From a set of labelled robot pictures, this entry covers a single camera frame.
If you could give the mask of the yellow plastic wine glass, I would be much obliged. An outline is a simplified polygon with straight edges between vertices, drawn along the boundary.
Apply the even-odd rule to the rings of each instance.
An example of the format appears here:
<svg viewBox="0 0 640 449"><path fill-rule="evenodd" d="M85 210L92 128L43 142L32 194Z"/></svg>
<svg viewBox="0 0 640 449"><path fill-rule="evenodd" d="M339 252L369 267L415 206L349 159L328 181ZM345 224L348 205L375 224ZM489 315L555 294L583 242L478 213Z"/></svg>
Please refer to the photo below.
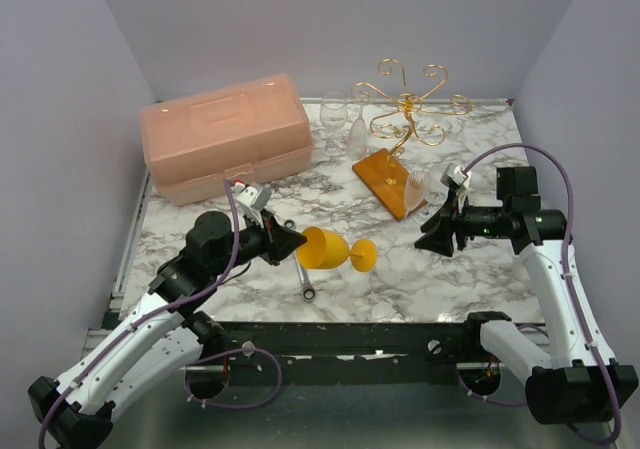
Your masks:
<svg viewBox="0 0 640 449"><path fill-rule="evenodd" d="M300 264L308 270L335 269L349 261L359 272L371 271L377 261L377 247L370 239L350 245L342 235L319 227L308 227L306 242L296 250Z"/></svg>

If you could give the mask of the ribbed clear champagne flute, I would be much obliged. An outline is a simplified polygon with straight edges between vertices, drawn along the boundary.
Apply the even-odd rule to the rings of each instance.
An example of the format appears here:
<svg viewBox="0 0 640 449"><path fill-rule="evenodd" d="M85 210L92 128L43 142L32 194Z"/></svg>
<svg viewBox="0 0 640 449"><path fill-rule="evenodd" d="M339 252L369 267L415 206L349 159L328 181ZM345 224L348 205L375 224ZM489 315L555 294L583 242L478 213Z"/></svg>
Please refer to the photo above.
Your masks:
<svg viewBox="0 0 640 449"><path fill-rule="evenodd" d="M346 153L352 161L364 159L368 151L367 126L363 117L364 107L365 103L361 102L358 117L352 123L347 138Z"/></svg>

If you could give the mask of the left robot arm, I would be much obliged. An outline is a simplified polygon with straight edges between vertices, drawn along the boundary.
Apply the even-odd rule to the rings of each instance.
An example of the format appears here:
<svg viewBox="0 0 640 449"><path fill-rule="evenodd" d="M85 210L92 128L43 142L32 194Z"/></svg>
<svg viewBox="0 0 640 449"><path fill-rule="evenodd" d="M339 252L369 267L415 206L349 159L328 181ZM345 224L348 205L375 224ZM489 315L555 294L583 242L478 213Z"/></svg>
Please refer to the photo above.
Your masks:
<svg viewBox="0 0 640 449"><path fill-rule="evenodd" d="M214 362L224 333L200 305L235 266L257 257L276 266L305 241L267 210L244 229L237 214L200 215L185 247L158 270L131 313L75 366L29 387L38 441L51 435L63 448L97 448L153 385L184 365Z"/></svg>

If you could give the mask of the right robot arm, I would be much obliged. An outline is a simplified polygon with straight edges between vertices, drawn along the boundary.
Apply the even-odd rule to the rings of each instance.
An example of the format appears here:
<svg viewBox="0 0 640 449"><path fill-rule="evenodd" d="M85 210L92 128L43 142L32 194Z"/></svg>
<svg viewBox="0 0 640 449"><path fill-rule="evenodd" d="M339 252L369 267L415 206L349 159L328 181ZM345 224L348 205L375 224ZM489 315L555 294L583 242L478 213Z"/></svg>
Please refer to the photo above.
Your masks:
<svg viewBox="0 0 640 449"><path fill-rule="evenodd" d="M471 314L460 336L469 359L496 356L523 384L526 405L540 424L609 422L638 386L630 365L621 365L595 321L565 244L567 220L544 209L532 166L496 171L499 207L473 206L469 178L449 165L441 176L446 201L421 227L415 246L450 257L473 238L509 240L538 300L549 348L541 349L504 314Z"/></svg>

